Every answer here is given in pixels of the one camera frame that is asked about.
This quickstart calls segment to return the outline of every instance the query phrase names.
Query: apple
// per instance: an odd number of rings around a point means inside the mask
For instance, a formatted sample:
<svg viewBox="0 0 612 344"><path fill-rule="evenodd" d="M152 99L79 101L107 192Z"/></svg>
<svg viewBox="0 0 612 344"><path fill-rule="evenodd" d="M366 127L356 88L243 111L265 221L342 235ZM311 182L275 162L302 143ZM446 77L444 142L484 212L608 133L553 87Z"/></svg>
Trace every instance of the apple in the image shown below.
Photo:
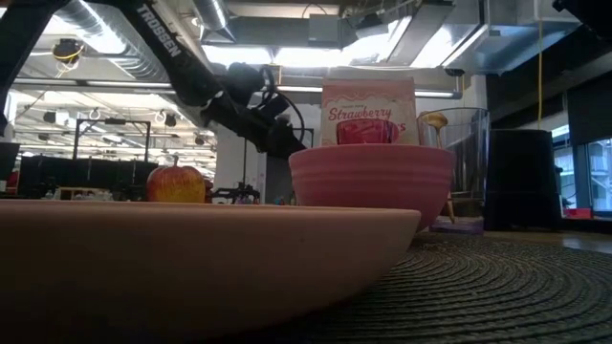
<svg viewBox="0 0 612 344"><path fill-rule="evenodd" d="M204 177L193 167L179 167L179 157L174 165L160 166L153 170L146 181L146 198L149 202L204 203L206 184Z"/></svg>

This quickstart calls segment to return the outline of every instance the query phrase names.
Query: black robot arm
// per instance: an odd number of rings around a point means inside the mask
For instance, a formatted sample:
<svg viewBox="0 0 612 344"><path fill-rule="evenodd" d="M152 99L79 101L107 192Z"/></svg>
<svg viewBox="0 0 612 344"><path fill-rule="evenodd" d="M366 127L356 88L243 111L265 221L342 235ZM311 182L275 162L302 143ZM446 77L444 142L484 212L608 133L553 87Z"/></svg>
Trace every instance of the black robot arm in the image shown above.
<svg viewBox="0 0 612 344"><path fill-rule="evenodd" d="M8 56L0 57L0 105L4 104L17 73L53 13L68 2L12 1L0 20L0 48L11 52ZM218 122L252 142L260 152L274 157L287 159L292 153L305 149L288 121L277 117L290 105L285 97L275 97L275 101L260 107L247 107L252 94L264 85L261 73L245 64L234 64L230 66L227 76L216 77L176 39L153 8L151 0L88 2L116 7L125 15L164 66L179 99L185 105L199 108L204 123L212 120Z"/></svg>

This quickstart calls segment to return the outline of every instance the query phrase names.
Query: large tan bowl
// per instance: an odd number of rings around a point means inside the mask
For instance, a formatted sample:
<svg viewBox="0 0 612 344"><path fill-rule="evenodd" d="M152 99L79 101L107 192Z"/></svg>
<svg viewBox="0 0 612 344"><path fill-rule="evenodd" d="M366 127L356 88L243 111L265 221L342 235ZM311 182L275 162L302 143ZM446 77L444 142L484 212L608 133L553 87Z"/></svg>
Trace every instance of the large tan bowl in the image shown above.
<svg viewBox="0 0 612 344"><path fill-rule="evenodd" d="M15 328L186 339L360 292L401 258L420 213L0 201L0 219L0 299Z"/></svg>

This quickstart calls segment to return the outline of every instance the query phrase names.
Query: bowl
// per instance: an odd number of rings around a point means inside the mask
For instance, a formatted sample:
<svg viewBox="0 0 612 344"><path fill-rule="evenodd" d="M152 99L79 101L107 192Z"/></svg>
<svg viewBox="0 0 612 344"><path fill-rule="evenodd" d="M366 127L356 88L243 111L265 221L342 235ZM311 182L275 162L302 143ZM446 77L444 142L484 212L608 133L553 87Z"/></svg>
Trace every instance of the bowl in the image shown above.
<svg viewBox="0 0 612 344"><path fill-rule="evenodd" d="M85 335L77 342L101 333L108 342L184 342L273 325L359 293L401 259L420 214L0 201L0 218L5 329L44 339L28 342L74 341L54 337L63 333Z"/></svg>
<svg viewBox="0 0 612 344"><path fill-rule="evenodd" d="M294 153L289 165L300 205L415 209L419 230L448 198L454 156L407 144L346 144Z"/></svg>

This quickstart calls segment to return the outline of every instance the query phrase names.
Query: woven placemat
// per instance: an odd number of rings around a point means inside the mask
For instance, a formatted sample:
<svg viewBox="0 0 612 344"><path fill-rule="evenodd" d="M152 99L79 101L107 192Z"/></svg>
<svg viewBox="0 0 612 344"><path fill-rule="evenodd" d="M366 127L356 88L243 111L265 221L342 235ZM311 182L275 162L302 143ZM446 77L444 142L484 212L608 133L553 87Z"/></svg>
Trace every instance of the woven placemat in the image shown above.
<svg viewBox="0 0 612 344"><path fill-rule="evenodd" d="M612 342L612 255L418 235L363 294L222 342Z"/></svg>

